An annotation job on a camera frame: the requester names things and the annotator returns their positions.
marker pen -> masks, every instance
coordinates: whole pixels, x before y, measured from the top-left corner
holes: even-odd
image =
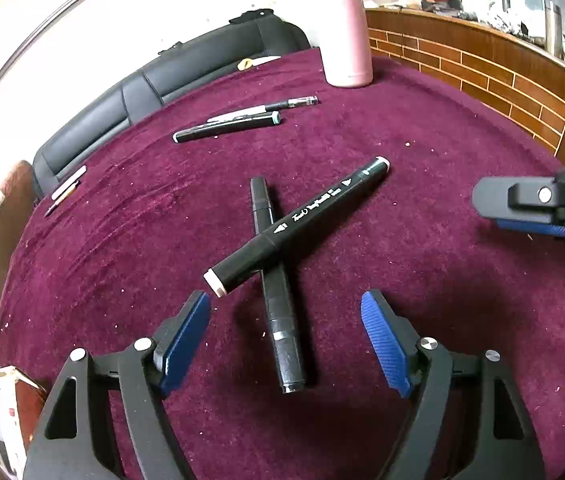
[[[216,135],[252,130],[253,128],[264,128],[280,124],[280,112],[271,112],[253,116],[238,117],[229,121],[218,121],[216,123],[204,123],[180,132],[174,133],[175,142],[186,142],[188,140],[204,139]]]
[[[66,181],[64,181],[62,183],[62,186],[60,186],[56,191],[53,192],[53,194],[51,195],[51,199],[56,200],[67,189],[69,189],[69,186],[72,186],[72,184],[75,181],[77,181],[81,176],[83,176],[85,173],[86,173],[86,166],[83,166],[78,171],[76,171],[73,175],[71,175]]]
[[[321,218],[326,218],[336,205],[358,196],[377,184],[389,171],[389,161],[377,156],[360,170],[339,180],[317,197],[275,222],[249,240],[235,253],[211,267],[204,278],[222,298],[244,283],[260,269],[272,264],[278,251]]]
[[[254,106],[252,108],[243,108],[242,110],[236,110],[235,112],[229,112],[228,114],[222,114],[217,117],[212,117],[208,119],[208,123],[214,123],[216,121],[229,121],[236,117],[243,117],[248,115],[264,114],[265,112],[273,112],[275,110],[286,110],[288,108],[295,108],[297,106],[311,106],[317,105],[320,101],[315,95],[309,97],[298,97],[296,99],[287,99],[286,101],[280,101],[278,103],[270,103],[268,105]]]
[[[80,185],[80,181],[77,180],[71,186],[67,187],[65,192],[56,200],[56,202],[51,204],[50,208],[47,209],[47,211],[45,211],[44,217],[47,218],[47,216],[49,216],[51,213],[56,211],[56,209],[58,209],[58,206],[60,206],[60,204],[62,204],[65,201],[65,199],[70,194],[72,194],[76,190],[76,187],[78,187],[79,185]]]
[[[274,223],[267,182],[262,176],[251,179],[251,200],[258,235]],[[278,381],[283,393],[297,392],[304,389],[307,379],[302,365],[291,287],[284,264],[280,262],[262,270],[261,281]]]

wooden cabinet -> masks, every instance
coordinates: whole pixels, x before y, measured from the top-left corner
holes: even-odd
[[[475,97],[565,164],[565,63],[513,36],[419,10],[368,9],[374,54]]]

blue gripper pad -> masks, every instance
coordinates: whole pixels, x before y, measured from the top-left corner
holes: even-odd
[[[160,341],[154,351],[154,365],[162,373],[159,389],[164,396],[182,385],[210,318],[209,295],[195,290],[178,315],[163,322],[156,330],[154,338]]]
[[[379,290],[364,293],[360,311],[389,386],[408,397],[414,386],[411,364],[417,360],[420,336],[408,320],[395,315]]]
[[[497,219],[495,223],[501,229],[565,238],[565,226],[562,225],[538,224],[536,222],[520,222],[502,219]]]

pink water bottle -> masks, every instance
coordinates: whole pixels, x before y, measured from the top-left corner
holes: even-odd
[[[362,0],[313,0],[326,80],[341,88],[371,83],[371,47]]]

white wall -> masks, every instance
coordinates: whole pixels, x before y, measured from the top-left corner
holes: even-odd
[[[0,82],[0,180],[158,51],[258,7],[273,8],[315,41],[306,0],[86,0],[71,10]]]

